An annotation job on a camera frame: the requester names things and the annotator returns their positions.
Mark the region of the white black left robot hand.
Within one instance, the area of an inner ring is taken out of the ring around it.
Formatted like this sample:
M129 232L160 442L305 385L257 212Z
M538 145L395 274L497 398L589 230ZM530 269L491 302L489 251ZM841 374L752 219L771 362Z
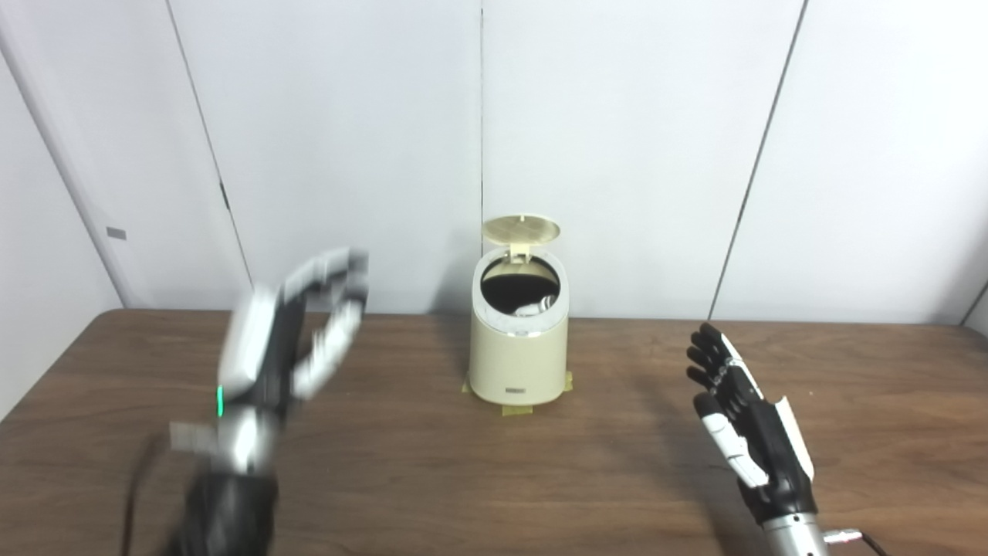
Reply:
M243 300L220 355L218 418L231 418L236 408L285 418L294 402L328 383L366 313L368 260L361 249L324 251Z

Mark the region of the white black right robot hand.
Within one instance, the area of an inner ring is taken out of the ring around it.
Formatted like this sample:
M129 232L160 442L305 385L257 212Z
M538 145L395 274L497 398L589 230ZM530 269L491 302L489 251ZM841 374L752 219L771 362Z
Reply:
M817 514L814 465L786 397L771 402L722 331L692 332L687 376L702 390L694 409L737 477L757 524L791 514Z

